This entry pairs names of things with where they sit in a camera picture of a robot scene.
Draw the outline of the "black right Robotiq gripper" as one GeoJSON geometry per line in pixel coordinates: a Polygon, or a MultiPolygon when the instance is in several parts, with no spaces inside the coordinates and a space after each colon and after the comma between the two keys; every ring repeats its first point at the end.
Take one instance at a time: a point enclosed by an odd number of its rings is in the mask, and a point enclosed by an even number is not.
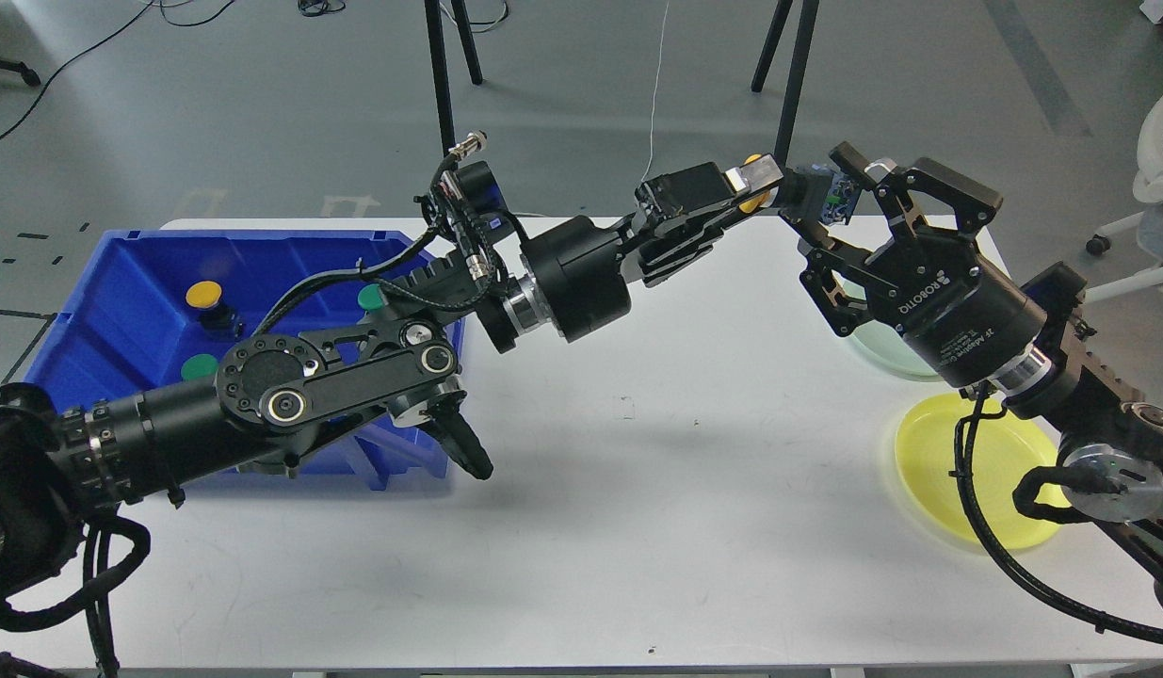
{"type": "Polygon", "coordinates": [[[891,233],[891,240],[869,252],[836,240],[816,220],[779,210],[800,236],[798,250],[806,259],[801,286],[832,331],[849,336],[875,317],[896,328],[955,388],[989,379],[1027,351],[1047,313],[982,257],[976,241],[1003,205],[997,190],[926,157],[909,167],[870,163],[847,142],[834,147],[830,159],[873,194],[891,233]],[[956,227],[930,226],[916,194],[951,209],[956,227]],[[863,287],[866,299],[847,295],[835,274],[863,287]]]}

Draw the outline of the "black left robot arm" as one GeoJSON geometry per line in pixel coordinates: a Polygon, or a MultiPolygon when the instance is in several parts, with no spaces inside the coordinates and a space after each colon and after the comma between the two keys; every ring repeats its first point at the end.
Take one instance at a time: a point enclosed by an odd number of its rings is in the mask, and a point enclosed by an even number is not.
{"type": "Polygon", "coordinates": [[[85,614],[104,675],[115,675],[108,597],[151,549],[120,506],[159,492],[181,506],[187,481],[254,461],[294,474],[383,415],[487,479],[448,324],[475,315],[500,351],[543,324],[580,340],[629,312],[629,283],[666,280],[797,180],[769,154],[706,163],[642,181],[637,210],[615,226],[572,217],[530,237],[488,167],[468,162],[486,142],[470,133],[444,152],[419,197],[428,227],[409,248],[298,281],[211,377],[67,411],[31,383],[0,387],[1,630],[85,614]]]}

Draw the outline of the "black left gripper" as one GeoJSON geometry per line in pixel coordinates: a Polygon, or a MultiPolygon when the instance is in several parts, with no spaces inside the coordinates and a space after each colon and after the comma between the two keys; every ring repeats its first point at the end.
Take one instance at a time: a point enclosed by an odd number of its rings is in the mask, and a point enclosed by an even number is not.
{"type": "Polygon", "coordinates": [[[611,227],[576,216],[521,245],[535,293],[569,343],[630,311],[628,284],[657,286],[709,254],[741,220],[775,202],[784,167],[771,155],[739,167],[707,162],[641,181],[638,210],[611,227]],[[644,243],[641,234],[649,235],[644,243]]]}

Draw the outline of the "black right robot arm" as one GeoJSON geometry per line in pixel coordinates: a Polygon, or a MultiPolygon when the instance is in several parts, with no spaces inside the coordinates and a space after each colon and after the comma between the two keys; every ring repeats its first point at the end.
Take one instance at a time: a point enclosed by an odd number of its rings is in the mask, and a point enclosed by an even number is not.
{"type": "Polygon", "coordinates": [[[1059,433],[1058,457],[1012,494],[1025,518],[1093,524],[1153,576],[1163,608],[1163,409],[1089,351],[1085,281],[1063,263],[1022,286],[977,245],[1003,198],[928,158],[868,162],[849,143],[835,171],[779,167],[775,207],[800,236],[800,281],[832,331],[870,321],[892,331],[943,381],[972,399],[955,427],[954,468],[970,528],[1003,574],[1097,631],[1163,645],[1163,628],[1127,621],[1051,588],[986,523],[973,447],[989,395],[1000,411],[1059,433]]]}

